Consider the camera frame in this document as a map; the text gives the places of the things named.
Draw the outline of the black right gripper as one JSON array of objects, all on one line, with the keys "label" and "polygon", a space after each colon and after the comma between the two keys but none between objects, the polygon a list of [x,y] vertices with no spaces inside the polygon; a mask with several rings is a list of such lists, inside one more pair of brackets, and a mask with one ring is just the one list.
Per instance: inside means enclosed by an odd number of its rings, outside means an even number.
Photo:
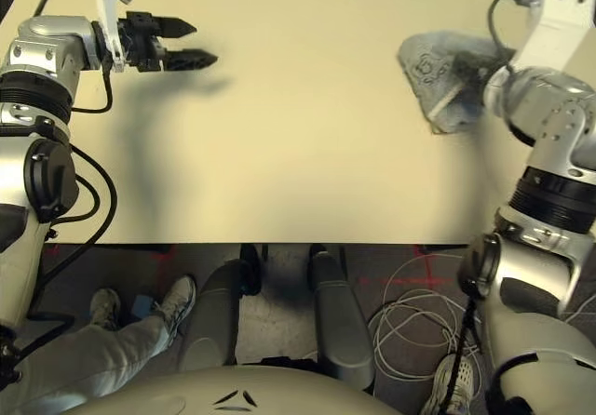
[{"label": "black right gripper", "polygon": [[463,79],[463,91],[469,96],[479,96],[483,92],[489,68],[489,57],[475,56],[469,52],[458,52],[454,55],[454,74]]}]

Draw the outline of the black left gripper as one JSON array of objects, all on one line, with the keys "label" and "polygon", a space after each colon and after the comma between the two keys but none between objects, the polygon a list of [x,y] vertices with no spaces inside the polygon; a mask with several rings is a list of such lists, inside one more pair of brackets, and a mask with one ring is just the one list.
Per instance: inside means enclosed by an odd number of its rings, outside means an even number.
[{"label": "black left gripper", "polygon": [[[129,11],[118,20],[118,34],[125,51],[125,63],[139,72],[161,70],[157,38],[182,38],[196,33],[197,28],[175,17],[153,17],[148,12]],[[218,61],[218,57],[203,49],[168,51],[162,60],[167,72],[199,71]]]}]

